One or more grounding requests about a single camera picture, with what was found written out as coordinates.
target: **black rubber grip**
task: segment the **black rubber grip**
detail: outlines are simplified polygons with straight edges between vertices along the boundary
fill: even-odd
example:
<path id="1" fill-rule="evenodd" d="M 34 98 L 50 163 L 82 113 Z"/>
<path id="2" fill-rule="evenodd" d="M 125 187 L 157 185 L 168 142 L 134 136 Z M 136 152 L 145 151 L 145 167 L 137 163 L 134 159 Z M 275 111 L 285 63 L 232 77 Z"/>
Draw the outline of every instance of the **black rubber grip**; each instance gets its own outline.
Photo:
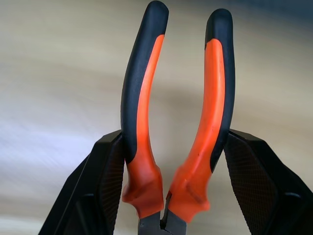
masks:
<path id="1" fill-rule="evenodd" d="M 224 150 L 252 235 L 313 234 L 313 193 L 265 141 L 231 130 Z"/>
<path id="2" fill-rule="evenodd" d="M 210 159 L 211 171 L 213 172 L 227 140 L 235 100 L 233 20 L 228 10 L 217 9 L 209 17 L 206 24 L 204 48 L 212 39 L 217 39 L 222 44 L 225 74 L 225 100 L 222 123 Z"/>
<path id="3" fill-rule="evenodd" d="M 160 1 L 149 3 L 144 13 L 134 47 L 127 65 L 121 100 L 121 129 L 130 155 L 136 154 L 136 123 L 139 95 L 145 71 L 158 36 L 166 31 L 169 11 Z"/>

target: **handle tip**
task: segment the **handle tip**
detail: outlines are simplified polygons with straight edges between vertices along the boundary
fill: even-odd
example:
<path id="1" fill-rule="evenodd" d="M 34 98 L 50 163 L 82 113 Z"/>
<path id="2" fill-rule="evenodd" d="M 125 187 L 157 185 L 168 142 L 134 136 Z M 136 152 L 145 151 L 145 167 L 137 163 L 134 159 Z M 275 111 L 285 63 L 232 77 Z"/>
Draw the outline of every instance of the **handle tip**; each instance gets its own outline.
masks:
<path id="1" fill-rule="evenodd" d="M 169 10 L 164 3 L 152 1 L 146 8 L 143 22 L 146 22 L 149 28 L 158 31 L 158 35 L 161 35 L 165 34 L 168 16 Z"/>
<path id="2" fill-rule="evenodd" d="M 227 34 L 233 31 L 233 19 L 231 13 L 223 8 L 215 10 L 206 23 L 205 46 L 213 38 L 221 41 Z"/>

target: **metal jaw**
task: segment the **metal jaw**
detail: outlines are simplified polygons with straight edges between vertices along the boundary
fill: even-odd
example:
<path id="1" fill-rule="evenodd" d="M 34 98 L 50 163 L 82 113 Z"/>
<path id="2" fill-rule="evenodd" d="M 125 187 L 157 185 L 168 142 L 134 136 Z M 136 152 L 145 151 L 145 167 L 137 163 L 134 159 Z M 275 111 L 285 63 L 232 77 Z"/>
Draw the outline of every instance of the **metal jaw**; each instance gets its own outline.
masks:
<path id="1" fill-rule="evenodd" d="M 185 235 L 187 224 L 168 209 L 171 197 L 166 200 L 164 216 L 160 212 L 139 220 L 138 235 Z"/>

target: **wooden surface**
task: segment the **wooden surface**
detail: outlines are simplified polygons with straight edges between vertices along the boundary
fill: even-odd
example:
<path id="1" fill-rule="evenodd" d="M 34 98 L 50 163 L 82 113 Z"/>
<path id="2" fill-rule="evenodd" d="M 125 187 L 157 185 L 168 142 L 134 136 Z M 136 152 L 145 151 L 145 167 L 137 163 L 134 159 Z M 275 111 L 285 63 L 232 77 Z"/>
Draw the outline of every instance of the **wooden surface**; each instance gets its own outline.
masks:
<path id="1" fill-rule="evenodd" d="M 150 132 L 167 193 L 195 137 L 204 32 L 222 5 L 168 1 Z M 147 1 L 0 1 L 0 234 L 38 233 L 67 176 L 102 135 L 120 128 L 124 72 Z M 229 5 L 234 17 L 232 128 L 265 139 L 313 189 L 312 34 L 292 20 Z M 211 210 L 190 235 L 249 234 L 224 155 L 208 187 Z M 135 235 L 120 204 L 115 235 Z"/>

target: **plier handle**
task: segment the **plier handle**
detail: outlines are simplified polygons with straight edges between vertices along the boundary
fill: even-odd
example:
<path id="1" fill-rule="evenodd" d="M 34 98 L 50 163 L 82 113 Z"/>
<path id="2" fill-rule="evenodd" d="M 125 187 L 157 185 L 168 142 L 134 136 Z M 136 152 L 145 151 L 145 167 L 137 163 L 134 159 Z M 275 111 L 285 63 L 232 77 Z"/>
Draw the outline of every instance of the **plier handle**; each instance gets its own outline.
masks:
<path id="1" fill-rule="evenodd" d="M 162 176 L 151 149 L 148 114 L 168 15 L 163 3 L 153 1 L 148 5 L 128 62 L 122 92 L 121 130 L 129 153 L 125 157 L 129 181 L 122 200 L 136 208 L 139 219 L 155 216 L 164 208 Z M 191 222 L 195 214 L 210 208 L 206 188 L 226 143 L 234 95 L 232 17 L 227 10 L 218 9 L 206 25 L 204 96 L 198 132 L 166 198 L 165 211 L 176 216 L 177 221 Z"/>

